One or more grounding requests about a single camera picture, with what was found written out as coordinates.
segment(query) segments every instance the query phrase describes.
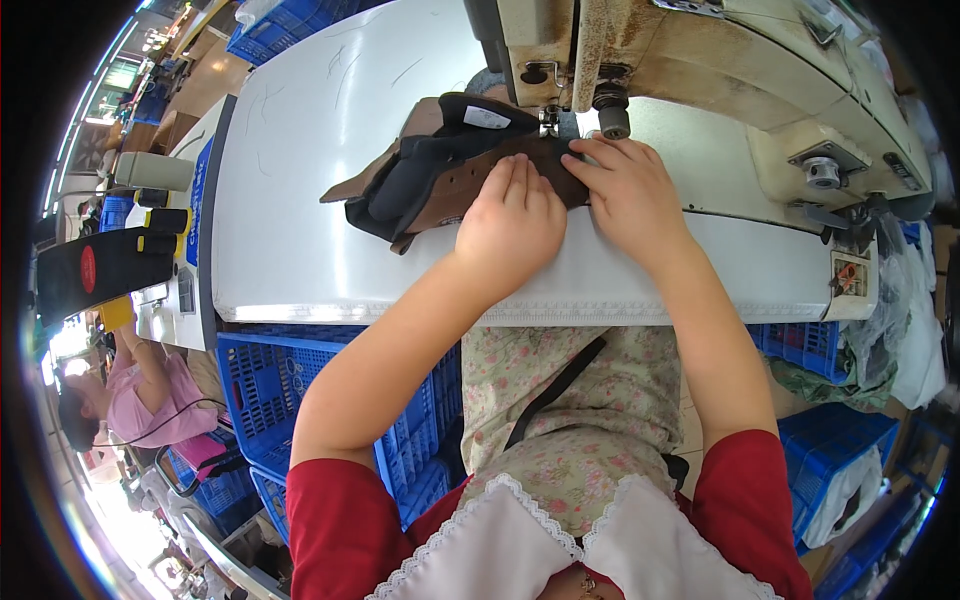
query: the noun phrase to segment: red oval sticker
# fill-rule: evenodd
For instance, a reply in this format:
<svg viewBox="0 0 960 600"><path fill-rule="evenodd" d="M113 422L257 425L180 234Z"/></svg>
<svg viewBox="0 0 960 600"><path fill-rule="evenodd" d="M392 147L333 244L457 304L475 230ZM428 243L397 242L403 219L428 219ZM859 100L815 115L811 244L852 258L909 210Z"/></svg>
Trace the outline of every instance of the red oval sticker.
<svg viewBox="0 0 960 600"><path fill-rule="evenodd" d="M80 280L84 283L86 292L92 293L93 286L97 283L97 261L93 258L93 249L89 246L84 247L80 254Z"/></svg>

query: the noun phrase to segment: hand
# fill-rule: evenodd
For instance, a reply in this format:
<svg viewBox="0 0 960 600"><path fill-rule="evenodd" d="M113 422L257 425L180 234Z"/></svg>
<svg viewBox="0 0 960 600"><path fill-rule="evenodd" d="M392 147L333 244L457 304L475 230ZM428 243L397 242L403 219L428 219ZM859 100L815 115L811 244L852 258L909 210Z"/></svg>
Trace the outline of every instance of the hand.
<svg viewBox="0 0 960 600"><path fill-rule="evenodd" d="M457 232L453 258L489 305L518 290L560 249L566 207L526 155L500 159Z"/></svg>
<svg viewBox="0 0 960 600"><path fill-rule="evenodd" d="M666 256L696 244L656 150L632 139L611 141L600 133L570 140L570 150L600 165L562 156L566 170L590 188L600 230L651 277L658 278L668 264Z"/></svg>

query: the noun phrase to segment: black hair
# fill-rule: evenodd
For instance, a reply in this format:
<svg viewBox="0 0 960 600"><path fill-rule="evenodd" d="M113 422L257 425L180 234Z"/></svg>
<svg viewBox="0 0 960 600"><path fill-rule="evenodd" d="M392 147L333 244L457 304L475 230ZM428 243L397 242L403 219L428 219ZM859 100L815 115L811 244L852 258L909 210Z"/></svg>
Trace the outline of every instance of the black hair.
<svg viewBox="0 0 960 600"><path fill-rule="evenodd" d="M100 420L96 417L84 417L84 397L66 385L60 387L60 427L66 434L70 446L78 452L88 452L93 440L100 433Z"/></svg>

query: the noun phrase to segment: brown leather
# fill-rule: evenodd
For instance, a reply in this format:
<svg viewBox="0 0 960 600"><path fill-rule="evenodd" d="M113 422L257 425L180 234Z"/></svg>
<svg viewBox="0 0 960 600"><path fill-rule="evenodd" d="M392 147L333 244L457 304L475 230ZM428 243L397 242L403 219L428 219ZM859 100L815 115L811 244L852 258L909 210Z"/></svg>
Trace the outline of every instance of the brown leather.
<svg viewBox="0 0 960 600"><path fill-rule="evenodd" d="M557 195L568 209L587 203L587 188L563 168L557 160L553 143L528 133L505 141L493 150L470 158L459 167L444 172L434 181L430 199L407 233L420 233L431 228L458 223L473 200L480 193L483 182L493 166L504 156L523 152L533 160L541 175L550 180Z"/></svg>
<svg viewBox="0 0 960 600"><path fill-rule="evenodd" d="M444 124L440 98L422 98L414 105L406 123L400 128L400 136L356 177L337 183L320 197L321 203L334 203L363 196L373 177L380 172L400 149L400 138L411 135L433 135Z"/></svg>

